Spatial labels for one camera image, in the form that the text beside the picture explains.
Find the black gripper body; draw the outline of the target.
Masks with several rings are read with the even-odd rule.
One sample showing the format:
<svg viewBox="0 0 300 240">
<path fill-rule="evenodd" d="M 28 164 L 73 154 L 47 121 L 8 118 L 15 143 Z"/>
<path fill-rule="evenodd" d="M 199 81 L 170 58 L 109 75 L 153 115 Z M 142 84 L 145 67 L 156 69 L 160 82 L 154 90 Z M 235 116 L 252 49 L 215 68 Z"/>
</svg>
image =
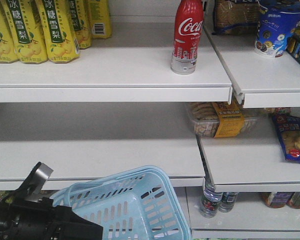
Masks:
<svg viewBox="0 0 300 240">
<path fill-rule="evenodd" d="M 90 222 L 68 206 L 53 206 L 47 197 L 26 200 L 37 194 L 53 170 L 38 162 L 23 183 L 0 201 L 0 240 L 101 240 L 103 227 Z"/>
</svg>

